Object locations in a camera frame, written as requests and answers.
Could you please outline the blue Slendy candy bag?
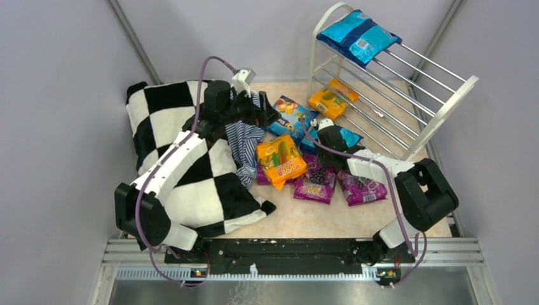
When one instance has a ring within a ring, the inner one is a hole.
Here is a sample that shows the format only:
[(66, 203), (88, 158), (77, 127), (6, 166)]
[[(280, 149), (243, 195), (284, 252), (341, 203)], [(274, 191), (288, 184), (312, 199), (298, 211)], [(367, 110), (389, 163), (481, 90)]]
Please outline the blue Slendy candy bag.
[(276, 136), (288, 134), (295, 144), (299, 144), (305, 135), (301, 127), (301, 116), (304, 113), (309, 113), (314, 118), (319, 115), (318, 111), (309, 110), (285, 95), (280, 96), (273, 104), (273, 108), (279, 113), (280, 118), (266, 127), (265, 130)]

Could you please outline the blue candy bag front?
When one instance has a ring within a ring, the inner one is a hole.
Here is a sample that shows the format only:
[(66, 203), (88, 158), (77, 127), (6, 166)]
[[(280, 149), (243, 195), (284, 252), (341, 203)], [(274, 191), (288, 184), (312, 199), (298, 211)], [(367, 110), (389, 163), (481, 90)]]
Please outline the blue candy bag front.
[(402, 38), (384, 29), (361, 10), (354, 10), (317, 34), (325, 43), (361, 68)]

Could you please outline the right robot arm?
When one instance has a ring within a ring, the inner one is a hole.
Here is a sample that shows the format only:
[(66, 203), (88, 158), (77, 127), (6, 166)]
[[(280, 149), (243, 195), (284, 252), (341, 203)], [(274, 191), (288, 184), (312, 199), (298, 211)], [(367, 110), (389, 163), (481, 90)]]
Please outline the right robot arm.
[(403, 244), (414, 252), (410, 238), (428, 231), (458, 208), (458, 197), (434, 160), (403, 161), (360, 145), (350, 146), (341, 128), (328, 119), (315, 129), (313, 143), (321, 164), (381, 184), (393, 201), (396, 218), (373, 236), (372, 264)]

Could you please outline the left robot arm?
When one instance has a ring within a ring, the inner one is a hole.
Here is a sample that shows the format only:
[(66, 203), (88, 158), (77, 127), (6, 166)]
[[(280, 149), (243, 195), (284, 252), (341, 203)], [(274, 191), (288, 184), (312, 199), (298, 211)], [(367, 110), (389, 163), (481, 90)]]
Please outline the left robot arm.
[(137, 178), (114, 192), (117, 227), (142, 250), (190, 251), (202, 238), (254, 224), (276, 210), (237, 175), (233, 129), (219, 111), (247, 102), (227, 81), (184, 81), (127, 90)]

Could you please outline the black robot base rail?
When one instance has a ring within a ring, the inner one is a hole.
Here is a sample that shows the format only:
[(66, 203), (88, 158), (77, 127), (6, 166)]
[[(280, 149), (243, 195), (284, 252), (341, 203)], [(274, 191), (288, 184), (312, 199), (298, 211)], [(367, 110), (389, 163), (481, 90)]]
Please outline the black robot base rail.
[(189, 252), (165, 255), (167, 264), (202, 264), (211, 275), (245, 275), (252, 266), (260, 275), (352, 275), (368, 266), (414, 261), (403, 245), (388, 250), (378, 241), (356, 238), (207, 238)]

